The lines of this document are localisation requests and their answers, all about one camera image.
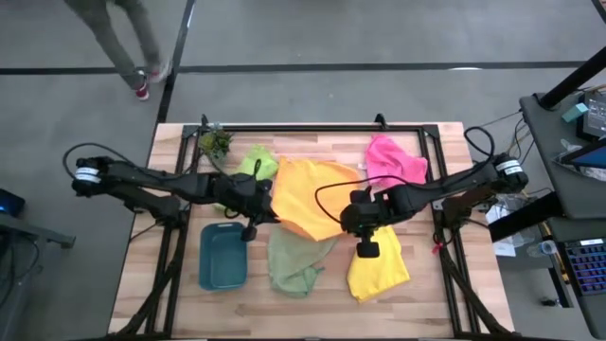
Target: teal plastic tray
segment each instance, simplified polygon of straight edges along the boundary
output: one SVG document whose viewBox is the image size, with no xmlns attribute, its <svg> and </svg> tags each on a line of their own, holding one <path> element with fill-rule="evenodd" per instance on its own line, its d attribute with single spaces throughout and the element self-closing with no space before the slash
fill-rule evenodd
<svg viewBox="0 0 606 341">
<path fill-rule="evenodd" d="M 200 287 L 206 290 L 240 288 L 248 273 L 244 225 L 219 223 L 206 226 L 200 235 Z"/>
</svg>

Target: black cable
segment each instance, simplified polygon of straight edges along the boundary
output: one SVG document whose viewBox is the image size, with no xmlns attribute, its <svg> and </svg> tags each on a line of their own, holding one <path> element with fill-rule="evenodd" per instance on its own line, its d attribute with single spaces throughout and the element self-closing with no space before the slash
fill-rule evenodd
<svg viewBox="0 0 606 341">
<path fill-rule="evenodd" d="M 376 179 L 396 179 L 396 180 L 400 180 L 402 181 L 402 183 L 404 185 L 412 185 L 411 183 L 407 182 L 406 180 L 395 176 L 395 175 L 377 175 L 377 176 L 373 176 L 373 177 L 369 177 L 366 179 L 362 179 L 362 180 L 356 180 L 356 181 L 347 181 L 347 182 L 342 182 L 342 183 L 335 183 L 335 184 L 330 184 L 330 185 L 325 185 L 322 186 L 318 189 L 315 190 L 315 193 L 313 194 L 314 198 L 315 198 L 315 203 L 320 207 L 320 209 L 322 209 L 322 211 L 324 212 L 324 214 L 326 214 L 327 216 L 329 216 L 329 218 L 331 218 L 334 222 L 340 224 L 341 221 L 339 221 L 338 219 L 334 218 L 334 216 L 332 216 L 332 214 L 330 214 L 320 203 L 320 199 L 318 198 L 318 193 L 320 192 L 320 190 L 324 190 L 324 189 L 328 189 L 328 188 L 334 188 L 334 187 L 339 187 L 339 186 L 345 186 L 345 185 L 358 185 L 358 184 L 362 184 L 371 180 L 376 180 Z"/>
<path fill-rule="evenodd" d="M 478 146 L 477 146 L 477 145 L 476 145 L 476 144 L 475 144 L 475 143 L 474 143 L 474 142 L 473 142 L 473 141 L 470 139 L 470 137 L 468 136 L 468 133 L 469 133 L 469 132 L 474 131 L 474 130 L 480 130 L 480 129 L 483 129 L 483 128 L 481 128 L 481 127 L 471 127 L 470 129 L 466 130 L 466 131 L 463 133 L 463 136 L 465 136 L 465 139 L 467 140 L 467 143 L 469 143 L 470 145 L 472 145 L 472 147 L 473 147 L 474 149 L 476 149 L 477 151 L 481 152 L 481 153 L 482 153 L 482 154 L 484 154 L 485 156 L 490 156 L 490 154 L 489 154 L 489 153 L 485 152 L 483 149 L 481 149 L 480 147 L 478 147 Z"/>
<path fill-rule="evenodd" d="M 522 147 L 520 147 L 520 140 L 518 139 L 518 133 L 523 128 L 520 128 L 520 130 L 518 130 L 518 126 L 520 126 L 520 123 L 522 123 L 523 121 L 524 121 L 524 119 L 520 118 L 520 120 L 518 121 L 518 123 L 515 124 L 515 128 L 513 129 L 513 139 L 515 140 L 515 144 L 518 146 L 518 157 L 516 157 L 516 158 L 522 157 Z"/>
<path fill-rule="evenodd" d="M 34 251 L 36 252 L 36 255 L 34 256 L 34 260 L 31 262 L 31 264 L 27 267 L 26 271 L 23 272 L 23 274 L 21 275 L 17 275 L 15 276 L 16 279 L 21 279 L 23 277 L 25 277 L 27 274 L 29 274 L 34 267 L 36 266 L 36 264 L 38 263 L 38 260 L 40 259 L 40 247 L 38 246 L 38 244 L 31 240 L 30 238 L 21 236 L 25 241 L 29 242 L 31 244 L 31 246 L 34 247 Z"/>
<path fill-rule="evenodd" d="M 530 143 L 530 146 L 528 146 L 528 149 L 526 150 L 526 154 L 524 154 L 524 158 L 522 158 L 522 162 L 520 162 L 521 165 L 524 165 L 524 161 L 526 161 L 526 158 L 528 157 L 528 154 L 530 153 L 532 146 L 534 146 L 534 139 L 532 140 L 532 143 Z"/>
<path fill-rule="evenodd" d="M 133 169 L 143 173 L 144 175 L 147 175 L 153 179 L 156 179 L 158 181 L 166 181 L 166 180 L 174 180 L 174 179 L 178 179 L 182 176 L 184 176 L 184 174 L 180 174 L 180 175 L 175 175 L 173 177 L 161 177 L 161 176 L 156 176 L 154 174 L 150 174 L 147 172 L 147 169 L 141 166 L 137 166 L 131 159 L 129 159 L 128 157 L 124 156 L 121 153 L 118 153 L 116 150 L 107 147 L 105 145 L 102 145 L 100 143 L 96 143 L 96 142 L 83 142 L 83 143 L 79 143 L 75 146 L 73 146 L 72 148 L 68 149 L 64 154 L 63 154 L 63 158 L 62 158 L 62 163 L 63 163 L 63 168 L 65 169 L 65 172 L 72 178 L 75 179 L 76 176 L 74 175 L 73 172 L 71 172 L 71 170 L 69 170 L 69 167 L 67 166 L 67 157 L 69 156 L 69 154 L 71 152 L 73 152 L 74 150 L 81 148 L 81 147 L 86 147 L 86 146 L 93 146 L 93 147 L 98 147 L 101 148 L 107 152 L 110 152 L 112 154 L 114 154 L 115 156 L 121 158 L 123 161 L 125 161 L 129 166 L 133 167 Z"/>
<path fill-rule="evenodd" d="M 15 285 L 15 267 L 16 267 L 16 265 L 15 265 L 14 242 L 11 242 L 10 243 L 10 265 L 9 265 L 9 275 L 8 275 L 9 287 L 7 288 L 7 291 L 4 293 L 4 296 L 0 300 L 0 310 L 2 310 L 4 305 L 9 300 L 10 293 L 12 292 L 12 289 Z"/>
<path fill-rule="evenodd" d="M 463 181 L 463 180 L 471 177 L 472 175 L 476 174 L 477 172 L 481 171 L 484 167 L 486 167 L 492 161 L 492 157 L 494 156 L 494 150 L 496 148 L 492 134 L 489 133 L 486 129 L 484 129 L 482 127 L 470 127 L 465 131 L 465 133 L 463 133 L 463 135 L 465 135 L 465 139 L 467 140 L 467 142 L 472 144 L 472 146 L 474 148 L 476 148 L 478 151 L 480 151 L 480 149 L 475 145 L 475 143 L 472 143 L 472 141 L 468 137 L 468 133 L 471 131 L 474 131 L 474 130 L 484 133 L 484 135 L 486 135 L 486 137 L 489 139 L 490 151 L 487 153 L 486 159 L 484 161 L 480 161 L 479 163 L 474 165 L 472 168 L 472 171 L 470 171 L 467 175 L 461 176 L 460 178 L 453 180 L 453 182 L 451 182 L 451 183 L 444 183 L 444 182 L 440 183 L 441 187 L 448 188 L 454 184 L 460 183 L 461 181 Z"/>
<path fill-rule="evenodd" d="M 471 219 L 471 218 L 465 218 L 465 221 L 469 222 L 469 223 L 473 223 L 473 224 L 477 224 L 477 225 L 483 226 L 485 228 L 489 228 L 489 226 L 487 224 L 484 224 L 482 222 L 478 222 L 478 221 L 476 221 L 474 219 Z"/>
<path fill-rule="evenodd" d="M 533 190 L 531 192 L 527 192 L 526 195 L 536 194 L 536 193 L 542 192 L 544 190 L 549 190 L 550 192 L 553 191 L 553 189 L 551 189 L 551 188 L 541 188 L 541 189 L 538 189 L 538 190 Z"/>
<path fill-rule="evenodd" d="M 143 229 L 143 230 L 141 230 L 141 231 L 137 232 L 137 233 L 136 233 L 134 236 L 132 236 L 132 237 L 129 239 L 129 243 L 130 243 L 130 242 L 132 242 L 132 241 L 133 241 L 135 238 L 137 238 L 137 237 L 139 237 L 140 235 L 144 234 L 145 232 L 147 232 L 147 231 L 151 230 L 152 228 L 154 228 L 154 227 L 158 226 L 159 224 L 160 224 L 160 222 L 155 222 L 153 225 L 151 225 L 151 226 L 149 226 L 149 227 L 146 227 L 145 229 Z"/>
<path fill-rule="evenodd" d="M 480 128 L 484 128 L 484 127 L 486 127 L 486 126 L 490 126 L 491 124 L 494 124 L 494 123 L 496 123 L 496 122 L 502 121 L 502 120 L 507 119 L 507 118 L 510 118 L 510 117 L 512 117 L 512 116 L 514 116 L 514 115 L 518 115 L 518 114 L 520 114 L 520 113 L 522 113 L 522 109 L 518 110 L 517 112 L 515 112 L 515 113 L 513 113 L 513 114 L 505 115 L 505 116 L 503 116 L 503 117 L 500 117 L 500 118 L 494 119 L 494 120 L 492 120 L 492 121 L 490 121 L 490 122 L 488 122 L 488 123 L 484 123 L 484 124 L 480 125 L 479 127 L 480 127 Z"/>
</svg>

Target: yellow cloth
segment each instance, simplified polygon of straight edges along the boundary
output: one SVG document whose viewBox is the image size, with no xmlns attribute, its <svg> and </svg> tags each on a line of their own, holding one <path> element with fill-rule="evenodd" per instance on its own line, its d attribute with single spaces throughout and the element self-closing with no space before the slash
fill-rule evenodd
<svg viewBox="0 0 606 341">
<path fill-rule="evenodd" d="M 363 259 L 356 254 L 349 266 L 349 290 L 360 303 L 410 279 L 393 227 L 379 227 L 371 240 L 379 243 L 380 256 Z"/>
<path fill-rule="evenodd" d="M 360 180 L 358 171 L 336 162 L 280 158 L 274 183 L 272 209 L 283 227 L 312 241 L 323 241 L 343 233 L 315 202 L 315 190 L 335 183 Z M 356 185 L 326 188 L 318 193 L 322 206 L 339 219 L 349 205 L 349 193 Z"/>
</svg>

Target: black metal frame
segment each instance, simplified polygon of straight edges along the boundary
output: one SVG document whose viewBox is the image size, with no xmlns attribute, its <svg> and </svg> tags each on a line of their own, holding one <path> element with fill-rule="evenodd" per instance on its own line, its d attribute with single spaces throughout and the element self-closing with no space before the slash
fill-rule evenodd
<svg viewBox="0 0 606 341">
<path fill-rule="evenodd" d="M 196 135 L 199 125 L 185 125 L 182 131 L 181 142 L 179 145 L 179 152 L 177 156 L 177 165 L 175 167 L 176 173 L 183 172 L 185 164 L 185 156 L 187 153 L 187 145 L 189 140 Z M 223 128 L 229 133 L 270 133 L 270 132 L 410 132 L 417 133 L 419 137 L 419 145 L 421 156 L 428 160 L 430 159 L 429 148 L 427 138 L 431 138 L 434 142 L 437 157 L 437 167 L 439 169 L 440 176 L 446 176 L 446 163 L 444 160 L 444 153 L 442 150 L 439 129 L 435 124 L 428 125 L 400 125 L 393 124 L 388 125 L 382 114 L 377 114 L 374 123 L 370 124 L 344 124 L 344 125 L 328 125 L 328 124 L 302 124 L 302 125 L 271 125 L 271 124 L 260 124 L 260 125 L 240 125 L 240 124 L 225 124 Z M 200 149 L 197 143 L 193 143 L 194 151 L 192 154 L 191 162 L 194 165 L 192 168 L 197 169 L 198 159 L 200 155 Z M 429 169 L 427 174 L 427 180 L 433 180 L 431 162 L 429 162 Z M 181 277 L 181 269 L 183 265 L 183 258 L 185 254 L 185 245 L 187 240 L 187 228 L 189 222 L 189 215 L 191 207 L 189 206 L 184 211 L 184 223 L 177 226 L 179 230 L 179 236 L 177 240 L 176 250 L 174 256 L 167 267 L 170 239 L 173 228 L 165 228 L 162 241 L 160 244 L 160 251 L 158 255 L 158 262 L 156 266 L 156 272 L 154 276 L 154 282 L 151 294 L 146 298 L 142 308 L 134 316 L 134 318 L 141 318 L 144 316 L 146 325 L 144 332 L 137 334 L 139 328 L 131 328 L 128 331 L 121 331 L 115 334 L 108 334 L 100 339 L 102 340 L 164 340 L 171 339 L 172 326 L 174 323 L 174 315 L 176 311 L 176 304 L 178 299 L 179 281 Z M 443 229 L 435 223 L 435 231 L 440 236 L 443 236 Z M 469 281 L 469 273 L 467 270 L 467 262 L 464 257 L 463 243 L 458 233 L 454 234 L 454 251 L 456 254 L 456 261 L 459 270 L 465 280 Z M 444 270 L 442 265 L 442 274 L 444 279 L 444 288 L 446 291 L 446 297 L 449 306 L 449 314 L 451 318 L 451 324 L 453 326 L 454 335 L 461 334 L 461 320 L 458 313 L 458 307 L 455 296 L 455 288 L 453 286 L 453 279 Z M 161 293 L 166 290 L 169 286 L 169 298 L 166 310 L 166 317 L 162 331 L 156 331 L 156 319 L 158 313 L 158 300 Z M 471 324 L 471 333 L 479 333 L 479 325 L 477 320 L 477 314 L 472 308 L 469 300 L 465 298 L 468 315 Z"/>
</svg>

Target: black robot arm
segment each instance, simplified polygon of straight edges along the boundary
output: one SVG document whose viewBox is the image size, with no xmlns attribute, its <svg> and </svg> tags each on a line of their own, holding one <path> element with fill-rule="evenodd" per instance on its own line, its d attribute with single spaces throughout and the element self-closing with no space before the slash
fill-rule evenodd
<svg viewBox="0 0 606 341">
<path fill-rule="evenodd" d="M 242 233 L 242 239 L 246 241 L 255 238 L 257 224 L 276 223 L 276 215 L 270 208 L 271 180 L 257 181 L 255 176 L 242 173 L 173 174 L 140 168 L 106 156 L 80 158 L 76 165 L 78 169 L 72 188 L 78 196 L 109 194 L 122 200 L 130 210 L 148 210 L 162 223 L 179 219 L 179 198 L 198 205 L 219 203 L 249 218 L 248 228 Z M 158 196 L 144 188 L 165 191 L 170 195 Z"/>
<path fill-rule="evenodd" d="M 404 222 L 423 210 L 429 203 L 442 202 L 442 226 L 460 223 L 457 217 L 496 193 L 520 192 L 528 178 L 517 160 L 506 154 L 494 156 L 484 164 L 464 170 L 425 185 L 396 185 L 374 194 L 367 190 L 351 192 L 350 201 L 340 215 L 341 227 L 361 239 L 358 255 L 379 257 L 379 246 L 370 241 L 376 228 Z M 454 194 L 466 191 L 460 197 Z"/>
</svg>

